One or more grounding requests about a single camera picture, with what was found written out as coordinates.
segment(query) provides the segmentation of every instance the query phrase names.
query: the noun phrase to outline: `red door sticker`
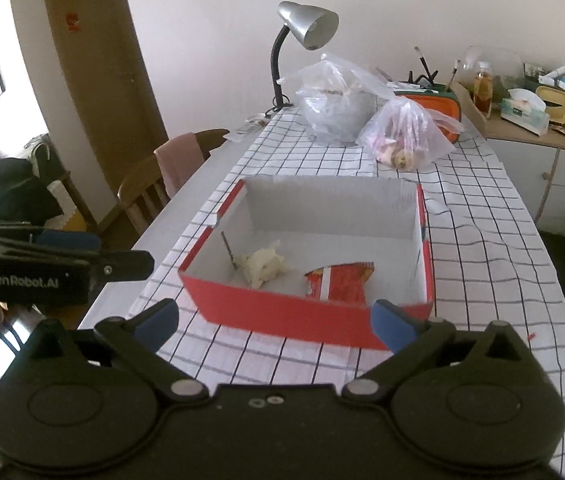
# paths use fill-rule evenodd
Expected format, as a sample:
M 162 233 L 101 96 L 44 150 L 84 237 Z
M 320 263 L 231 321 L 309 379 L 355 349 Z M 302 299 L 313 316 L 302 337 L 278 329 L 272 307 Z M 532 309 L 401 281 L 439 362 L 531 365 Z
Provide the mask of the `red door sticker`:
M 65 21 L 67 22 L 67 30 L 69 32 L 77 32 L 80 30 L 80 19 L 78 18 L 77 12 L 68 12 L 65 15 Z

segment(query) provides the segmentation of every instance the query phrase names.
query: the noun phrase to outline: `pink cloth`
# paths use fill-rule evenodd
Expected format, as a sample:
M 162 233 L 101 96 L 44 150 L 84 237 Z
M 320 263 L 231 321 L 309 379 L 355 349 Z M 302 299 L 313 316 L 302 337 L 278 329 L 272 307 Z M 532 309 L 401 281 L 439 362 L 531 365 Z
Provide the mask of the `pink cloth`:
M 169 139 L 165 144 L 156 148 L 154 154 L 158 159 L 160 173 L 165 181 L 165 190 L 169 198 L 174 197 L 204 162 L 194 134 L 184 134 Z

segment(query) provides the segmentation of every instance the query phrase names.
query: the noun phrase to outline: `cardboard box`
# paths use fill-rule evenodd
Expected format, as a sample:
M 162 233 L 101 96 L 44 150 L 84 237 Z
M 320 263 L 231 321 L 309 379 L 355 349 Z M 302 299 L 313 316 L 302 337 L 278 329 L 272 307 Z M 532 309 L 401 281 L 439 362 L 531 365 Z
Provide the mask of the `cardboard box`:
M 280 241 L 293 267 L 251 290 L 232 254 Z M 399 179 L 265 176 L 239 181 L 179 268 L 184 287 L 210 322 L 343 346 L 386 349 L 370 307 L 307 298 L 304 274 L 319 267 L 374 262 L 368 305 L 383 298 L 417 319 L 434 302 L 431 250 L 420 186 Z

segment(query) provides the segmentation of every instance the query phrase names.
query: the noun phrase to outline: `red box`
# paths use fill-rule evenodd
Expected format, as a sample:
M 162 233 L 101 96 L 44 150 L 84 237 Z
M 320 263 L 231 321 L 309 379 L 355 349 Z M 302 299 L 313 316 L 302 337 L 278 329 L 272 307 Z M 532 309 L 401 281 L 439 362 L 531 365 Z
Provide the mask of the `red box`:
M 306 272 L 374 262 L 365 285 L 368 305 L 384 298 L 417 319 L 434 303 L 429 241 L 420 185 L 399 179 L 265 176 L 239 181 L 179 268 L 210 322 L 294 339 L 386 349 L 373 335 L 369 306 L 306 297 Z M 232 254 L 280 241 L 291 270 L 248 288 Z

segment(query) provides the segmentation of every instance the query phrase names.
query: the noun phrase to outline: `paintbrush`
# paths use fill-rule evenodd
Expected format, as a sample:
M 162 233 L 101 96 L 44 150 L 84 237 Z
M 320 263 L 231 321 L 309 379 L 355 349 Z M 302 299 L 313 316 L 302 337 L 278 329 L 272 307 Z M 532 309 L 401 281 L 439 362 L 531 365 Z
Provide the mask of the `paintbrush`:
M 417 46 L 414 47 L 414 50 L 416 51 L 416 54 L 418 54 L 418 56 L 420 57 L 420 62 L 423 64 L 423 67 L 425 68 L 425 73 L 427 74 L 427 79 L 433 85 L 434 84 L 434 78 L 432 77 L 431 72 L 429 72 L 429 67 L 427 66 L 427 62 L 425 61 L 425 56 L 423 56 L 423 53 L 420 52 L 420 49 Z
M 445 87 L 445 91 L 448 92 L 450 87 L 451 87 L 451 83 L 453 83 L 453 80 L 456 77 L 456 72 L 458 72 L 458 67 L 461 65 L 461 60 L 457 59 L 456 62 L 453 64 L 453 72 L 451 72 L 451 79 L 449 80 L 449 82 L 447 83 L 447 86 Z

